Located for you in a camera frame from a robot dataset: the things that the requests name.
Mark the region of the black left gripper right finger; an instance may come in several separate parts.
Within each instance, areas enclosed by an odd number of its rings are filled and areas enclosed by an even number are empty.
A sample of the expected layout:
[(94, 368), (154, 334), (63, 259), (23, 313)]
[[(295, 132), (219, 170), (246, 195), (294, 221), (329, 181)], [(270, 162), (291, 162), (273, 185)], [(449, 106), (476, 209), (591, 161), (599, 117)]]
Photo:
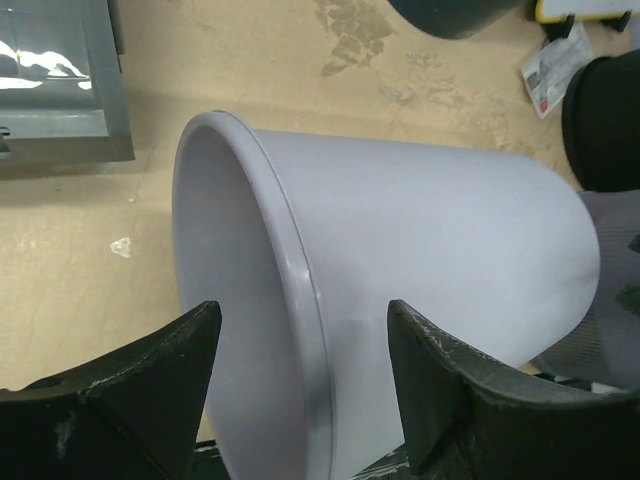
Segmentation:
[(418, 479), (636, 479), (639, 394), (595, 394), (526, 374), (449, 335), (406, 302), (388, 344)]

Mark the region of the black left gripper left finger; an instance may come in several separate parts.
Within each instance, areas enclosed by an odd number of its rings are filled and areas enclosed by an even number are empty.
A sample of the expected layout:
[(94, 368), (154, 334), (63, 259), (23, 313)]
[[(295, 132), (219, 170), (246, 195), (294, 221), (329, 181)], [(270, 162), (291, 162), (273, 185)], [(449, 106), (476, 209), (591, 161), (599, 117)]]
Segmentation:
[(92, 361), (1, 392), (4, 479), (185, 479), (222, 326), (205, 301)]

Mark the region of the grey slatted square basket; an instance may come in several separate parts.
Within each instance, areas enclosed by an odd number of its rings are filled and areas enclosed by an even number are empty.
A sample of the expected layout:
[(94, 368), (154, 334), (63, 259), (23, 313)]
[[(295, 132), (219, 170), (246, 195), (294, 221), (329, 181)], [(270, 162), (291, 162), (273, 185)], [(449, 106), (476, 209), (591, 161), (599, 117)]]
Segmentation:
[(639, 192), (583, 192), (596, 227), (600, 279), (580, 324), (533, 360), (554, 376), (639, 387)]

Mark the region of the grey round plastic bin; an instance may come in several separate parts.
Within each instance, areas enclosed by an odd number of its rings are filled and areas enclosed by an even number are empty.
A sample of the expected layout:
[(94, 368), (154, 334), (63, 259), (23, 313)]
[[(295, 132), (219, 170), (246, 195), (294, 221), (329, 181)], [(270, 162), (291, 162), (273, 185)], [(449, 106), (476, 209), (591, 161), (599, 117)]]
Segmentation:
[(233, 479), (347, 479), (403, 443), (391, 301), (520, 367), (600, 275), (585, 204), (535, 160), (225, 111), (181, 135), (172, 222), (183, 308), (222, 312), (205, 409)]

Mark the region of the grey plastic crate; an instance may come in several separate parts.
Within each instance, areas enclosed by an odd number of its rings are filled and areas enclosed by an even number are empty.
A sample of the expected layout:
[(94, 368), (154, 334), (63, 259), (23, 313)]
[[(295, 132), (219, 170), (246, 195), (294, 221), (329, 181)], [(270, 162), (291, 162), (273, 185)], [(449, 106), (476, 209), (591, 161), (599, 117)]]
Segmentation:
[(135, 158), (116, 1), (1, 4), (2, 164)]

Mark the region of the black ribbed round bin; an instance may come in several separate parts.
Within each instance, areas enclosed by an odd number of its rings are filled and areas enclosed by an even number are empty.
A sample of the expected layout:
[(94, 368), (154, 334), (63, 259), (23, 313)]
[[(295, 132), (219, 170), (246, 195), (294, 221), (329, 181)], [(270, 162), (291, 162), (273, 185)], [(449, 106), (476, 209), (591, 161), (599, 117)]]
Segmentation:
[(639, 188), (639, 52), (599, 57), (571, 79), (562, 104), (565, 152), (581, 187)]

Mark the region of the dark blue round bin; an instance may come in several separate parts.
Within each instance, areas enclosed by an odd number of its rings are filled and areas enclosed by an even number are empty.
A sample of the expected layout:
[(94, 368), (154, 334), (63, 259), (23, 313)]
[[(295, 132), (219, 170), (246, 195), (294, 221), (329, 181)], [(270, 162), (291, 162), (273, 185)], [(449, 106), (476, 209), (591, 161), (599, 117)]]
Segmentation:
[(526, 9), (524, 0), (389, 0), (420, 31), (446, 40), (471, 37), (507, 14)]

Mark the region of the clear ruler set pouch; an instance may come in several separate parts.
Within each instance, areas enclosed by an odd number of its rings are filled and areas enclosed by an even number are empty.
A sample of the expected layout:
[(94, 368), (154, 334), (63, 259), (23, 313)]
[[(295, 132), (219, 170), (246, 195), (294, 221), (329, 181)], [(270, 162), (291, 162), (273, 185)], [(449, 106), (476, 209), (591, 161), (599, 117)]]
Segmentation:
[(521, 67), (521, 75), (534, 110), (545, 118), (564, 98), (574, 75), (594, 59), (582, 23), (567, 38), (547, 42)]

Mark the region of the yellow framed whiteboard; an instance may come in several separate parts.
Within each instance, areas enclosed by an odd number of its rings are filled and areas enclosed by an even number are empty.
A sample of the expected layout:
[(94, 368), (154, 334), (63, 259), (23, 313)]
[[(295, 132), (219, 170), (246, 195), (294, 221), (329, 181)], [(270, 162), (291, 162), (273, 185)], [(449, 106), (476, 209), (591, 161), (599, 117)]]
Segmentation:
[(584, 21), (598, 21), (621, 33), (639, 15), (639, 0), (539, 0), (534, 2), (533, 13), (552, 42), (566, 39)]

